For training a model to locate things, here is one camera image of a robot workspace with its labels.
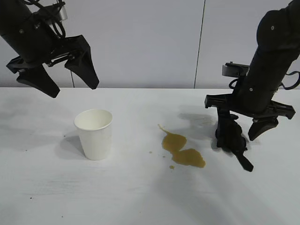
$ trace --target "stain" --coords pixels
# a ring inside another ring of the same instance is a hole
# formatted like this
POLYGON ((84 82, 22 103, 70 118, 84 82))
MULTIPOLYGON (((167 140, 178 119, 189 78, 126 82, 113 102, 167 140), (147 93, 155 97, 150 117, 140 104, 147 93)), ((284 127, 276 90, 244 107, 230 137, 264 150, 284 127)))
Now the stain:
POLYGON ((172 154, 172 160, 175 163, 181 165, 191 165, 199 168, 205 167, 206 163, 200 152, 196 151, 195 149, 181 150, 187 143, 186 137, 170 133, 163 129, 160 125, 158 126, 167 134, 167 136, 163 139, 162 146, 165 150, 172 154))

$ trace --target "white table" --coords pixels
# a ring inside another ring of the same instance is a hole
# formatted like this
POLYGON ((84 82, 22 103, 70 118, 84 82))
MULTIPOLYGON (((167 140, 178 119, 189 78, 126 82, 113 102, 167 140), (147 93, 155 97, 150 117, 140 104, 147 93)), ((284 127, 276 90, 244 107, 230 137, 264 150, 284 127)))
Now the white table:
MULTIPOLYGON (((0 88, 0 224, 298 225, 300 114, 248 144, 255 168, 246 172, 212 150, 217 112, 203 102, 228 92, 62 89, 52 99, 0 88), (103 161, 84 157, 73 125, 90 108, 113 113, 112 153, 103 161), (200 151, 206 167, 175 164, 158 124, 186 136, 185 148, 200 151)), ((300 112, 300 90, 275 100, 300 112)), ((239 123, 247 134, 251 119, 239 123)))

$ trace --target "paper cup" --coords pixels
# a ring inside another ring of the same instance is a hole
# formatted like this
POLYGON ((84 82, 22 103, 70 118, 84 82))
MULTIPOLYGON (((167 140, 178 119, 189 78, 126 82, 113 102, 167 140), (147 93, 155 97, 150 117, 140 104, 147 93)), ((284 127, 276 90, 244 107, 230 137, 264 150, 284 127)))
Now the paper cup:
POLYGON ((74 124, 86 158, 101 160, 107 157, 112 143, 112 120, 110 112, 100 109, 90 109, 76 116, 74 124))

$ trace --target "screw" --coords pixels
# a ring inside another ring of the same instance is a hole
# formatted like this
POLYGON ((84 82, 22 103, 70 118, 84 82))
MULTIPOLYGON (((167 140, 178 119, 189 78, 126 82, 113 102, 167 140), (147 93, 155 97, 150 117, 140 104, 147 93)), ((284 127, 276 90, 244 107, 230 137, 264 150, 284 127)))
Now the screw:
POLYGON ((38 29, 40 26, 41 26, 41 24, 40 24, 40 23, 38 23, 38 24, 35 24, 35 25, 34 25, 34 29, 36 29, 36 30, 37 30, 37 29, 38 29))

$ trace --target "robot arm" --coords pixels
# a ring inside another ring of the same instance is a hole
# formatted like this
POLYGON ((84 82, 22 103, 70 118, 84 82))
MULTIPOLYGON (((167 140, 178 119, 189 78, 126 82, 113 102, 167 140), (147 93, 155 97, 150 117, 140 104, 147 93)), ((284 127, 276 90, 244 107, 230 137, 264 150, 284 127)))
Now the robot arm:
POLYGON ((62 0, 47 7, 39 0, 0 1, 0 35, 19 54, 7 67, 13 73, 19 73, 18 82, 53 98, 60 90, 45 71, 43 63, 52 67, 67 61, 65 68, 77 74, 90 88, 95 89, 99 83, 85 38, 82 35, 65 37, 61 24, 66 19, 64 5, 62 0), (27 5, 36 5, 40 10, 31 13, 27 5))
POLYGON ((237 116, 230 111, 253 118, 249 139, 253 141, 265 131, 278 125, 278 116, 291 119, 295 111, 292 106, 272 101, 291 63, 300 55, 300 0, 292 1, 288 7, 269 11, 261 20, 257 30, 258 48, 250 66, 226 63, 225 76, 236 77, 230 83, 232 94, 209 96, 205 107, 216 107, 218 128, 217 146, 231 151, 247 171, 253 165, 243 156, 246 140, 235 121, 237 116))

